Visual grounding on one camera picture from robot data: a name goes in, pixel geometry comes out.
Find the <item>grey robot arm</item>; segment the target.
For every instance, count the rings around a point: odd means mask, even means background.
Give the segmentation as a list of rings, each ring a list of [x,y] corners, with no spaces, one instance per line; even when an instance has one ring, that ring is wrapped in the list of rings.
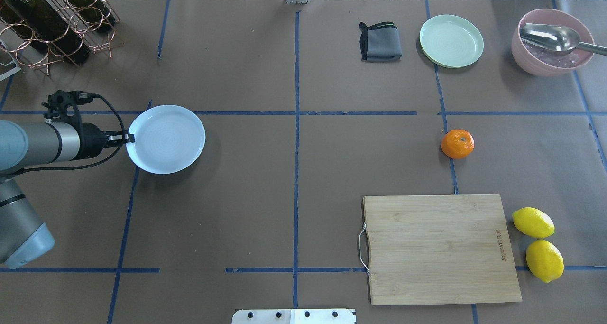
[[[55,245],[15,177],[27,167],[92,159],[105,148],[134,142],[128,131],[102,131],[91,123],[61,121],[0,124],[0,260],[14,270],[30,263]]]

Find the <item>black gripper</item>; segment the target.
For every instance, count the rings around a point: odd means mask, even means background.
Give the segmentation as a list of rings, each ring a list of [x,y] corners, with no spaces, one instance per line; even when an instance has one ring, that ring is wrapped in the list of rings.
[[[80,148],[78,160],[93,159],[100,155],[106,145],[135,143],[135,136],[129,131],[102,131],[97,125],[83,123],[78,126]]]

